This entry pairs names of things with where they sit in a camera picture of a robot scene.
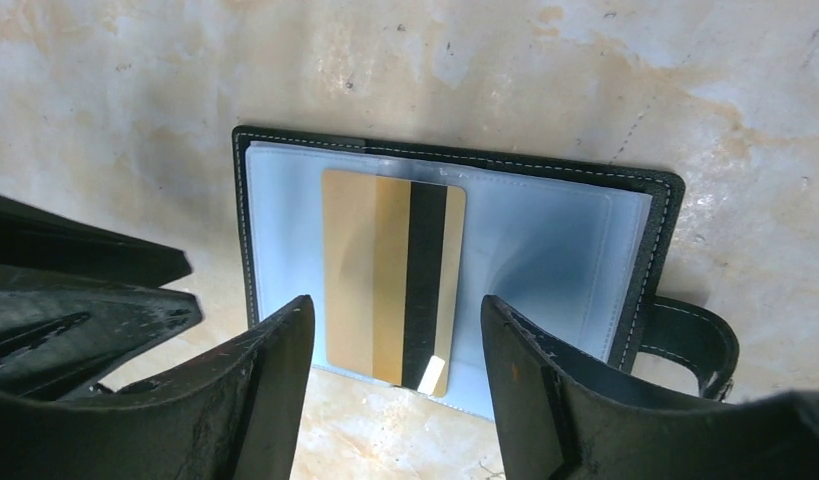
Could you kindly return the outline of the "gold credit card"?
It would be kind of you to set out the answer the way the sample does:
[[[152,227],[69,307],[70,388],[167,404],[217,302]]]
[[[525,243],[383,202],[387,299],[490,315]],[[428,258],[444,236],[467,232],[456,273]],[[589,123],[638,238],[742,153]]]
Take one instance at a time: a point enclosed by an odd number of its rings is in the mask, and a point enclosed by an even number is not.
[[[328,365],[443,397],[465,190],[329,169],[321,194]]]

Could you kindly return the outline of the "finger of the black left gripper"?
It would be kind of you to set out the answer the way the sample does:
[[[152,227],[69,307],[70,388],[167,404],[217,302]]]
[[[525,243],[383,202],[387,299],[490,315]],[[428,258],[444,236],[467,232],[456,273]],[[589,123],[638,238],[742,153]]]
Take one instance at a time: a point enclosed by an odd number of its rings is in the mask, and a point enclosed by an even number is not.
[[[0,264],[156,288],[190,275],[184,251],[0,195]]]
[[[0,265],[0,391],[44,401],[87,396],[202,319],[185,292]]]

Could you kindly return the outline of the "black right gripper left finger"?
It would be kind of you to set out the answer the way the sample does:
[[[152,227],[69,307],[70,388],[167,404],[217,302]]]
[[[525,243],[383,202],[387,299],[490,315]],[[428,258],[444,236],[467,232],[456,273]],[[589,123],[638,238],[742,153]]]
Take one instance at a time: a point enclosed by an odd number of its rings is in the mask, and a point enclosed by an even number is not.
[[[286,479],[314,345],[301,295],[124,389],[69,402],[0,393],[0,479]]]

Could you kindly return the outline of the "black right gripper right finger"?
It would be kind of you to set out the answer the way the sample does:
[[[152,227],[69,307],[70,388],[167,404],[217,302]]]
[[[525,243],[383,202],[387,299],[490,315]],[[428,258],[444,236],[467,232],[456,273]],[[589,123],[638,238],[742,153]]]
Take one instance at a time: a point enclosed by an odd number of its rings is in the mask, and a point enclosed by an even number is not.
[[[739,344],[718,315],[665,297],[643,350],[697,378],[687,395],[542,330],[499,297],[481,307],[483,350],[510,479],[819,479],[819,391],[729,404]]]

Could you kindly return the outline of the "black leather card holder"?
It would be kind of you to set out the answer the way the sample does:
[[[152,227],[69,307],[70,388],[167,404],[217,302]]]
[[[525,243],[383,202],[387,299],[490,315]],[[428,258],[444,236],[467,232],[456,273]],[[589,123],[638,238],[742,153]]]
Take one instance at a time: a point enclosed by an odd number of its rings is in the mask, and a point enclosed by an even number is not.
[[[656,293],[685,193],[676,174],[531,155],[239,125],[232,132],[248,319],[292,295],[324,302],[314,179],[326,167],[440,179],[468,191],[471,240],[456,319],[456,387],[443,404],[492,415],[480,303],[492,294],[543,330],[630,372],[645,352],[725,399],[739,355],[716,314]]]

